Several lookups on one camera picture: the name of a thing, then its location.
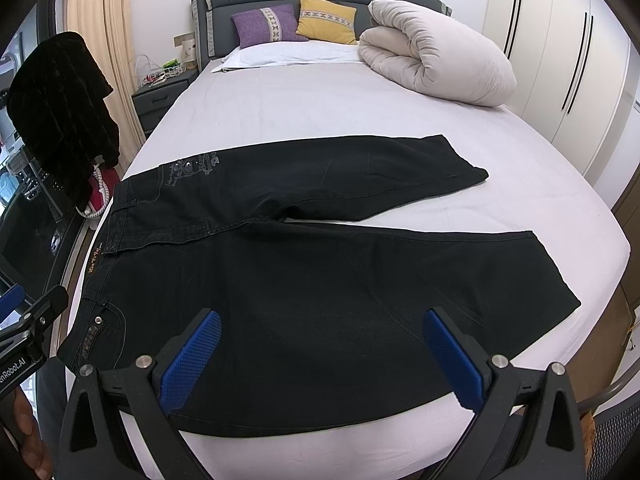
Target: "wardrobe handle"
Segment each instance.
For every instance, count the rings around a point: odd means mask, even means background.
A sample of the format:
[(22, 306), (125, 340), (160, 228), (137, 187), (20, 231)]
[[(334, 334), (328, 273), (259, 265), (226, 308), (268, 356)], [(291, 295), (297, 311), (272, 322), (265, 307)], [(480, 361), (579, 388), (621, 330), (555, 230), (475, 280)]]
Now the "wardrobe handle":
[(507, 32), (507, 41), (504, 43), (504, 55), (507, 55), (507, 47), (509, 46), (509, 38), (511, 37), (511, 28), (513, 27), (513, 17), (516, 14), (516, 1), (513, 0), (513, 6), (511, 7), (511, 20), (509, 21), (509, 31)]
[(584, 69), (587, 66), (587, 58), (589, 57), (589, 49), (591, 48), (592, 37), (593, 37), (593, 16), (591, 16), (591, 25), (589, 27), (589, 39), (587, 40), (587, 51), (584, 53), (584, 63), (582, 64), (582, 70), (580, 71), (580, 79), (578, 79), (578, 84), (575, 86), (574, 97), (571, 99), (571, 104), (569, 105), (569, 109), (566, 111), (567, 115), (571, 113), (571, 108), (574, 107), (575, 97), (578, 95), (578, 90), (580, 89), (580, 83), (582, 82)]
[(513, 36), (511, 37), (511, 47), (509, 49), (509, 55), (507, 59), (511, 59), (511, 51), (513, 50), (513, 42), (516, 41), (516, 33), (518, 31), (518, 22), (520, 21), (520, 6), (522, 5), (522, 0), (518, 1), (518, 13), (516, 14), (516, 24), (513, 26)]
[(571, 94), (571, 88), (574, 86), (575, 76), (578, 73), (578, 67), (580, 66), (580, 58), (582, 57), (582, 50), (584, 48), (584, 35), (587, 33), (587, 13), (584, 13), (584, 25), (582, 26), (582, 39), (580, 40), (580, 51), (578, 52), (578, 59), (575, 61), (574, 76), (571, 78), (569, 88), (566, 91), (564, 102), (562, 103), (561, 110), (564, 110), (566, 102), (569, 100), (569, 94)]

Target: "nightstand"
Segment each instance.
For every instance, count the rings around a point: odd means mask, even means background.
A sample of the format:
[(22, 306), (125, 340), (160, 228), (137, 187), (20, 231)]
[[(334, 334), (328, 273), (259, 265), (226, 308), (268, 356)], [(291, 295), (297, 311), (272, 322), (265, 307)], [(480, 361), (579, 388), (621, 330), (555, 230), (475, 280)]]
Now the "nightstand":
[(180, 75), (169, 77), (157, 85), (147, 83), (131, 96), (147, 139), (154, 128), (158, 126), (160, 119), (174, 104), (178, 95), (184, 92), (187, 86), (195, 81), (197, 76), (197, 69), (186, 70)]

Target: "mattress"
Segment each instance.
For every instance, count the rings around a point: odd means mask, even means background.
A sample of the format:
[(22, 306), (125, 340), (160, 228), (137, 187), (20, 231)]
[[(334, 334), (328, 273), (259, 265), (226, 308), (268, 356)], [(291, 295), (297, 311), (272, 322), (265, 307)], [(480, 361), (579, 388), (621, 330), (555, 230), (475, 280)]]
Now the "mattress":
[[(584, 342), (620, 281), (629, 244), (583, 177), (516, 115), (504, 107), (411, 92), (364, 64), (210, 69), (180, 95), (126, 176), (181, 157), (260, 142), (443, 134), (460, 156), (485, 168), (489, 179), (354, 223), (424, 232), (532, 230), (582, 306), (513, 363), (538, 369), (565, 363)], [(82, 278), (70, 326), (81, 287)], [(67, 379), (70, 388), (73, 376)], [(471, 418), (449, 394), (399, 415), (313, 433), (183, 436), (216, 480), (391, 480), (443, 459)], [(123, 419), (146, 474), (162, 478), (132, 417), (123, 414)]]

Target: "nightstand drawer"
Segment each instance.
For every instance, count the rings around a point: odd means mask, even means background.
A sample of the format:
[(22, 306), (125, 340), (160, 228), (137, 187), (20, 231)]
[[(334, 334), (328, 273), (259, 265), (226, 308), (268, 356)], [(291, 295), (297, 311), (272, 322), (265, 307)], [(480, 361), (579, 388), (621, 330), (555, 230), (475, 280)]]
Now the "nightstand drawer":
[(168, 108), (174, 104), (182, 92), (184, 92), (189, 86), (187, 81), (180, 81), (174, 84), (168, 84), (166, 86), (160, 86), (153, 90), (137, 95), (133, 98), (133, 104), (136, 107), (136, 112), (140, 116), (142, 122), (142, 115), (161, 108)]
[(145, 131), (153, 130), (156, 126), (158, 126), (160, 119), (162, 119), (164, 117), (164, 114), (168, 111), (169, 108), (160, 108), (159, 110), (154, 110), (152, 112), (140, 115), (139, 118), (142, 129)]

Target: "blue gripper pad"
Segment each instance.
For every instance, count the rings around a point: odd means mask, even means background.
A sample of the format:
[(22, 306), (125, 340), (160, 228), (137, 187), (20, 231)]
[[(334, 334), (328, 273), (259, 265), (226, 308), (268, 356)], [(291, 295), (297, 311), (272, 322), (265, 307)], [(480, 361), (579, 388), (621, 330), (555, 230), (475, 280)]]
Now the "blue gripper pad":
[(184, 406), (209, 358), (218, 346), (221, 335), (220, 315), (214, 311), (209, 312), (168, 366), (160, 381), (158, 399), (166, 415)]
[(433, 310), (422, 318), (422, 336), (463, 408), (479, 413), (484, 406), (482, 375)]
[(0, 322), (9, 317), (16, 308), (24, 301), (24, 288), (21, 285), (14, 285), (6, 291), (0, 298)]

